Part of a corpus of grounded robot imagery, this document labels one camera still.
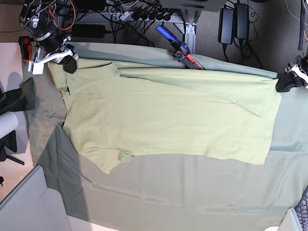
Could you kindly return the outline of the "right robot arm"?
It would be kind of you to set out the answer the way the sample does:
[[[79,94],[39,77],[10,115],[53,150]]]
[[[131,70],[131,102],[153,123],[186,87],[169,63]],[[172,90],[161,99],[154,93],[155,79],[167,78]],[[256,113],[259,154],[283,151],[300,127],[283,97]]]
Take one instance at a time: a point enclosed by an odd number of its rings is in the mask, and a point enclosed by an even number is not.
[[[22,60],[28,63],[28,71],[41,75],[48,62],[63,66],[63,70],[74,73],[77,69],[78,55],[65,31],[72,28],[60,28],[56,24],[54,12],[57,1],[26,0],[19,16],[19,21],[31,36],[22,36],[18,43]]]

